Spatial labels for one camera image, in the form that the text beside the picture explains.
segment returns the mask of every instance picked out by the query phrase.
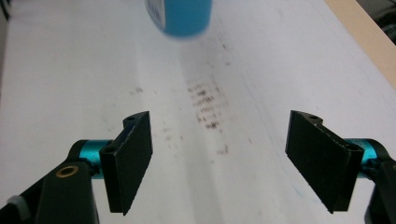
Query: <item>blue cup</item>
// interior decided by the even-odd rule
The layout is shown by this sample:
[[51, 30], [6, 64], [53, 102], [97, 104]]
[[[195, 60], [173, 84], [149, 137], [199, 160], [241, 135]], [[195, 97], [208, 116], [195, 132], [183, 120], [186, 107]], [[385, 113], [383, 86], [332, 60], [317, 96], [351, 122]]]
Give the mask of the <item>blue cup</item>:
[[145, 0], [148, 14], [166, 34], [188, 37], [210, 22], [212, 0]]

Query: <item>blue cylindrical cup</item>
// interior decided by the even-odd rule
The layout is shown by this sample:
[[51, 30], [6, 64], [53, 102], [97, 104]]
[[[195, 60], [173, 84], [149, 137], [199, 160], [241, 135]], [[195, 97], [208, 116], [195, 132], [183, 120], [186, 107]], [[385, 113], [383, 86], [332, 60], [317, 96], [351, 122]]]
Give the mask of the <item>blue cylindrical cup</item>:
[[210, 22], [212, 0], [145, 0], [155, 24], [172, 36], [198, 35]]

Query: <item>screw hole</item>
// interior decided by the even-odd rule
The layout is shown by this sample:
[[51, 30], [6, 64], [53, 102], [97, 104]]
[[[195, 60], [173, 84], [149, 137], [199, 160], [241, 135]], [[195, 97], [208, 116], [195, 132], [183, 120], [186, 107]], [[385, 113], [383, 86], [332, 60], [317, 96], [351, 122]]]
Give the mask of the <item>screw hole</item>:
[[65, 178], [74, 175], [77, 171], [77, 166], [65, 166], [64, 168], [56, 172], [56, 176], [58, 176], [59, 178]]

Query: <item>wooden edge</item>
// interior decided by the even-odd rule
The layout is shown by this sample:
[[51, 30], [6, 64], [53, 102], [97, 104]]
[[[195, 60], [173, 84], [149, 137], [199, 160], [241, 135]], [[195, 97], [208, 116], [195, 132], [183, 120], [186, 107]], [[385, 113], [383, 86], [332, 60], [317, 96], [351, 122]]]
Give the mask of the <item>wooden edge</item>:
[[356, 0], [325, 2], [396, 90], [396, 46]]

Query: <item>white table surface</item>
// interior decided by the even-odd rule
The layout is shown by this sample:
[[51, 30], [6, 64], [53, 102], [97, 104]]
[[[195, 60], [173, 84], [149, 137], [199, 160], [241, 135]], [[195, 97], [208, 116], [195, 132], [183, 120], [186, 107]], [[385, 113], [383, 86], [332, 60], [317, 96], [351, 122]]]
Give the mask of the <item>white table surface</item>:
[[15, 0], [12, 15], [2, 204], [77, 140], [115, 138], [145, 110], [151, 164], [126, 217], [92, 181], [101, 223], [363, 223], [373, 183], [331, 215], [287, 158], [292, 109], [396, 157], [396, 92], [323, 1], [215, 0], [187, 40], [159, 32], [143, 0]]

